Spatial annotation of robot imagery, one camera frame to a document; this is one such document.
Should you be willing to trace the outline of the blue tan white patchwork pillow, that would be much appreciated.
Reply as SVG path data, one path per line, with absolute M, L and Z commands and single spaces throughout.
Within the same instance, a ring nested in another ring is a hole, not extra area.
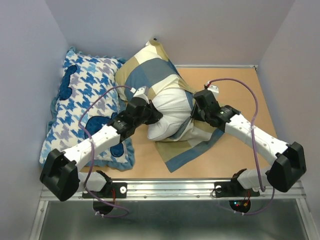
M 183 89 L 193 94 L 193 107 L 195 104 L 196 90 L 185 82 L 162 44 L 154 39 L 149 40 L 120 67 L 115 74 L 115 81 L 118 85 L 135 89 L 148 87 L 149 100 L 169 88 Z M 174 135 L 154 142 L 156 150 L 172 173 L 208 151 L 223 134 L 218 128 L 190 116 Z

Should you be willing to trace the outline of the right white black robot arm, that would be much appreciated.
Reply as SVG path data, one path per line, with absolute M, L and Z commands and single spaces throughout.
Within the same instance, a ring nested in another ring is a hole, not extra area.
M 242 195 L 248 189 L 259 187 L 273 187 L 286 193 L 305 174 L 307 168 L 301 144 L 279 140 L 252 125 L 230 105 L 220 106 L 211 90 L 196 92 L 193 98 L 192 118 L 237 138 L 269 164 L 269 167 L 243 169 L 236 173 L 230 182 L 233 194 Z

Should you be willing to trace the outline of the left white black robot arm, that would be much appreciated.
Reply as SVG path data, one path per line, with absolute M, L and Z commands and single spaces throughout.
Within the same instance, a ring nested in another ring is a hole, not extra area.
M 49 152 L 40 181 L 62 202 L 71 198 L 81 185 L 79 171 L 101 152 L 122 143 L 136 128 L 158 122 L 163 117 L 151 100 L 133 97 L 125 110 L 117 114 L 94 135 L 63 151 Z

